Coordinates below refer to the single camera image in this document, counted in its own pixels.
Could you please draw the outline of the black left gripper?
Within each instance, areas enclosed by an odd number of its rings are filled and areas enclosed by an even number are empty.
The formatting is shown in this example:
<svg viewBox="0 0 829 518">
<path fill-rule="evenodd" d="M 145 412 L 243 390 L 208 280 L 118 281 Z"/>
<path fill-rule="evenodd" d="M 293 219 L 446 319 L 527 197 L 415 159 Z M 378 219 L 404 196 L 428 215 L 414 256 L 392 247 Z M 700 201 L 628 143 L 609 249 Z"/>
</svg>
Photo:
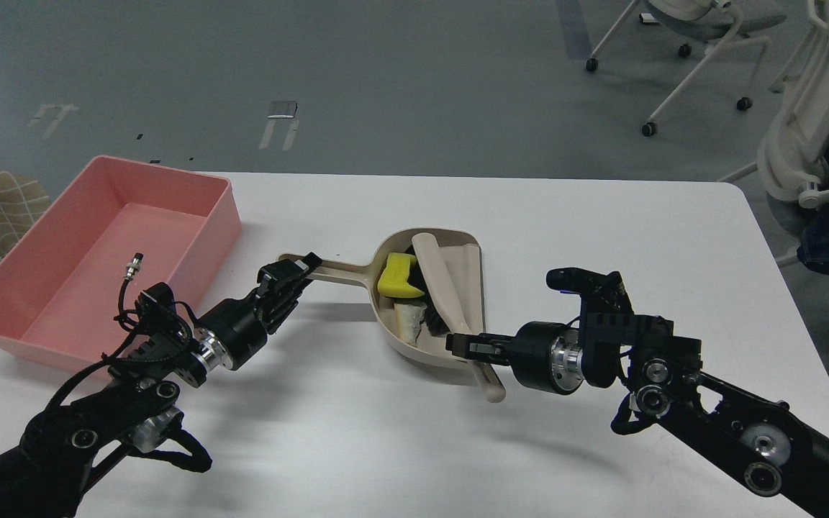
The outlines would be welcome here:
<svg viewBox="0 0 829 518">
<path fill-rule="evenodd" d="M 222 364 L 239 370 L 266 345 L 297 306 L 297 301 L 322 265 L 315 253 L 280 259 L 258 272 L 256 291 L 242 299 L 223 299 L 199 318 L 199 328 L 223 348 Z"/>
</svg>

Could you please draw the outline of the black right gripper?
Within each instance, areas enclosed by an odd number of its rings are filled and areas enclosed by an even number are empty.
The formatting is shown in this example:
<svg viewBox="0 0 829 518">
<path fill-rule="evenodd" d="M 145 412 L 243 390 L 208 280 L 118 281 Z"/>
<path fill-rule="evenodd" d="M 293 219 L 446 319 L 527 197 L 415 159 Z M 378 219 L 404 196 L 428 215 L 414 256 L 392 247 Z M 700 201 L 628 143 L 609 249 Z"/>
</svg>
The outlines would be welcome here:
<svg viewBox="0 0 829 518">
<path fill-rule="evenodd" d="M 527 322 L 514 337 L 451 332 L 446 337 L 446 350 L 475 362 L 484 379 L 492 377 L 493 366 L 504 366 L 511 368 L 517 381 L 527 388 L 565 396 L 566 389 L 556 383 L 551 360 L 553 344 L 565 331 L 566 325 L 561 322 Z"/>
</svg>

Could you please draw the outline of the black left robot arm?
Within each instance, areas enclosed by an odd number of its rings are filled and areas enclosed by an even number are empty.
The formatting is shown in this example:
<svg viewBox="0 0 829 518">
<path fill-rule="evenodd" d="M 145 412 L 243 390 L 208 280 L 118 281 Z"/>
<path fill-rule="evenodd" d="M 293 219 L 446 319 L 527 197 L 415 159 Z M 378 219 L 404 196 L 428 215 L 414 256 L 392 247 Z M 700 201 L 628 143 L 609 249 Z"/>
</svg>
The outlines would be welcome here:
<svg viewBox="0 0 829 518">
<path fill-rule="evenodd" d="M 241 299 L 196 316 L 165 283 L 119 305 L 122 344 L 69 378 L 0 455 L 0 517 L 73 517 L 86 492 L 138 457 L 207 472 L 207 449 L 182 426 L 178 376 L 197 388 L 217 367 L 236 371 L 296 309 L 322 265 L 314 253 L 268 263 Z"/>
</svg>

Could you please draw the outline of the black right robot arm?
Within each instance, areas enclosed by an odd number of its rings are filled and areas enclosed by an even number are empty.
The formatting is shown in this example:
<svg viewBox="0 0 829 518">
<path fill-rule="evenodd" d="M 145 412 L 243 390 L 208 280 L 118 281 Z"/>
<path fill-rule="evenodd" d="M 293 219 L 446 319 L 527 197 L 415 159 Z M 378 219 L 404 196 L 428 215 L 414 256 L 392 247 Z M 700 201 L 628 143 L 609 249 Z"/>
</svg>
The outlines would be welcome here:
<svg viewBox="0 0 829 518">
<path fill-rule="evenodd" d="M 615 434 L 661 426 L 751 493 L 829 517 L 829 438 L 788 403 L 705 373 L 700 340 L 678 337 L 661 316 L 635 314 L 616 271 L 553 269 L 546 284 L 579 296 L 575 320 L 527 322 L 513 337 L 451 332 L 447 350 L 509 367 L 521 386 L 560 396 L 619 381 L 626 396 L 610 425 Z"/>
</svg>

